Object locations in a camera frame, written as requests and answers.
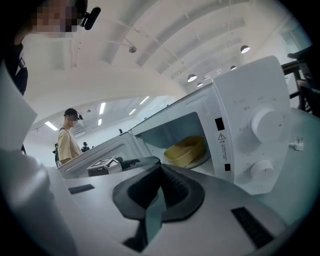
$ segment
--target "ceiling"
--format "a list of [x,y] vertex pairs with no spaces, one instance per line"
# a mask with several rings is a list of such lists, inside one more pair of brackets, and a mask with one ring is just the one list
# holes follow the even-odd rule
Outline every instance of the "ceiling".
[[[91,30],[80,27],[70,38],[31,35],[23,42],[25,98],[38,113],[38,126],[70,107],[96,112],[107,102],[116,111],[106,117],[114,120],[127,118],[128,108],[145,96],[181,98],[208,74],[212,79],[217,70],[249,62],[290,15],[273,0],[88,1],[89,12],[95,6],[101,13]],[[242,45],[250,51],[241,54]],[[188,83],[189,74],[198,78]],[[96,123],[94,111],[88,122]]]

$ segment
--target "ceiling light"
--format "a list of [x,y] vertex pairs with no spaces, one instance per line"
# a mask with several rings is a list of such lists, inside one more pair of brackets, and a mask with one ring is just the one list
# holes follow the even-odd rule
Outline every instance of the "ceiling light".
[[246,52],[248,52],[250,50],[250,47],[248,45],[242,45],[240,50],[241,50],[242,54],[245,54]]
[[188,82],[192,82],[193,80],[196,80],[197,79],[197,76],[195,75],[195,74],[190,74],[189,76],[188,76]]
[[105,102],[101,103],[101,105],[100,105],[99,115],[101,115],[101,114],[103,114],[103,113],[104,113],[105,106],[106,106],[106,103],[105,103]]
[[136,111],[136,108],[129,113],[129,116]]
[[148,98],[149,98],[149,96],[145,97],[145,99],[143,101],[141,101],[139,105],[143,104]]
[[55,127],[55,126],[54,126],[52,123],[50,123],[49,121],[48,121],[48,122],[45,122],[45,124],[46,124],[47,126],[49,126],[52,130],[58,131],[58,128]]

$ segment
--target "hat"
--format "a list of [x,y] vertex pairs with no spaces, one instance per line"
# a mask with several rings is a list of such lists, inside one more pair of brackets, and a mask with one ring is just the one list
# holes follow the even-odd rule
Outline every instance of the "hat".
[[68,108],[68,109],[64,112],[64,116],[73,116],[73,115],[78,116],[78,112],[77,112],[74,108]]

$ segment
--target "white knob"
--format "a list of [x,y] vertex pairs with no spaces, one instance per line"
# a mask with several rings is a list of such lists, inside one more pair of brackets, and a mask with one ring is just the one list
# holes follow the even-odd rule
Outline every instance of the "white knob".
[[250,168],[252,180],[255,182],[266,182],[274,175],[274,167],[270,160],[260,160]]
[[251,120],[251,129],[262,143],[279,139],[284,128],[284,117],[269,107],[258,110]]

